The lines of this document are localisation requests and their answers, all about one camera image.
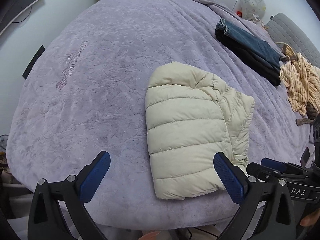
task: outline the stack of folded pants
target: stack of folded pants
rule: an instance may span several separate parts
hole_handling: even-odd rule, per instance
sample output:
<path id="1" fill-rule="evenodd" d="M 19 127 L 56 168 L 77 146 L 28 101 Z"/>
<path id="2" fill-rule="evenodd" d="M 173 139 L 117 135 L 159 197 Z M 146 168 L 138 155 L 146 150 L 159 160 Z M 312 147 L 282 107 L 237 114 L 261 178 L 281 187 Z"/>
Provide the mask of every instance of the stack of folded pants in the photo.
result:
<path id="1" fill-rule="evenodd" d="M 221 18 L 217 23 L 217 40 L 236 54 L 243 63 L 266 78 L 272 85 L 280 85 L 280 57 L 270 45 L 231 22 Z"/>

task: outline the purple blanket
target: purple blanket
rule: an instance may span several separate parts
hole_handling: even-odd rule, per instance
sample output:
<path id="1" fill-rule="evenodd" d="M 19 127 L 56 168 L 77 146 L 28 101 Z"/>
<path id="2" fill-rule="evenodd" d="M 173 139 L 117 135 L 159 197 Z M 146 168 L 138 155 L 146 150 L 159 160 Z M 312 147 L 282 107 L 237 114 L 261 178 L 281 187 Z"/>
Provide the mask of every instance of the purple blanket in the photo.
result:
<path id="1" fill-rule="evenodd" d="M 96 223 L 130 229 L 199 226 L 232 216 L 238 205 L 217 191 L 185 200 L 155 196 L 144 98 L 154 69 L 179 61 L 217 74 L 256 100 L 249 160 L 299 163 L 310 126 L 297 127 L 283 85 L 273 87 L 215 38 L 221 17 L 275 44 L 233 13 L 192 0 L 101 0 L 71 22 L 34 65 L 8 140 L 13 175 L 37 181 L 78 174 L 101 151 L 111 167 L 87 210 Z"/>

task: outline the silver bolt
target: silver bolt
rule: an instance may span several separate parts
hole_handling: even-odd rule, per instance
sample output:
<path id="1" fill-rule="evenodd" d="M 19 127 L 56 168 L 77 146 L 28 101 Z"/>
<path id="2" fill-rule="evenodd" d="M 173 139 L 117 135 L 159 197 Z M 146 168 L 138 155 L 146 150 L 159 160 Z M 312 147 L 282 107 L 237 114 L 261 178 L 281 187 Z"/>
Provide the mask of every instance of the silver bolt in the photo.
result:
<path id="1" fill-rule="evenodd" d="M 284 179 L 280 179 L 280 180 L 279 180 L 279 184 L 280 184 L 281 186 L 284 186 L 284 185 L 285 185 L 285 180 L 284 180 Z"/>
<path id="2" fill-rule="evenodd" d="M 254 183 L 254 182 L 257 181 L 257 178 L 254 177 L 254 176 L 250 176 L 250 177 L 248 178 L 248 180 L 249 180 L 250 182 Z"/>
<path id="3" fill-rule="evenodd" d="M 75 179 L 76 179 L 75 175 L 70 175 L 67 177 L 67 181 L 70 181 L 70 182 L 74 181 Z"/>
<path id="4" fill-rule="evenodd" d="M 43 185 L 44 183 L 45 183 L 45 179 L 39 179 L 39 180 L 38 180 L 38 184 L 39 184 L 39 185 Z"/>

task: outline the gray headboard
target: gray headboard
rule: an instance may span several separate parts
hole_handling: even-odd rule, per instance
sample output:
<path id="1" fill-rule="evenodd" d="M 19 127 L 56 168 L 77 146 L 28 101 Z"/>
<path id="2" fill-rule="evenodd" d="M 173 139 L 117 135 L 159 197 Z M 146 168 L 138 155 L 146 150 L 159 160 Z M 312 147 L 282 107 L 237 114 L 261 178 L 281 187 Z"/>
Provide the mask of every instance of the gray headboard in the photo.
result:
<path id="1" fill-rule="evenodd" d="M 312 65 L 320 67 L 320 53 L 304 32 L 286 15 L 278 13 L 266 26 L 274 42 L 285 42 L 300 52 Z"/>

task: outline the cream puffer jacket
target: cream puffer jacket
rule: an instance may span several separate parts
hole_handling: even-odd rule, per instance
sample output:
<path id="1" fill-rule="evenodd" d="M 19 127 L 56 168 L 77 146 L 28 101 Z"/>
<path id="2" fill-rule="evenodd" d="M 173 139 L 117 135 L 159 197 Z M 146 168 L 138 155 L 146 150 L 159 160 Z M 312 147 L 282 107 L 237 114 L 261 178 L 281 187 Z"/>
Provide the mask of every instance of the cream puffer jacket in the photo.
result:
<path id="1" fill-rule="evenodd" d="M 245 171 L 252 97 L 213 73 L 172 62 L 151 75 L 145 104 L 158 198 L 184 199 L 224 189 L 212 163 L 217 152 Z"/>

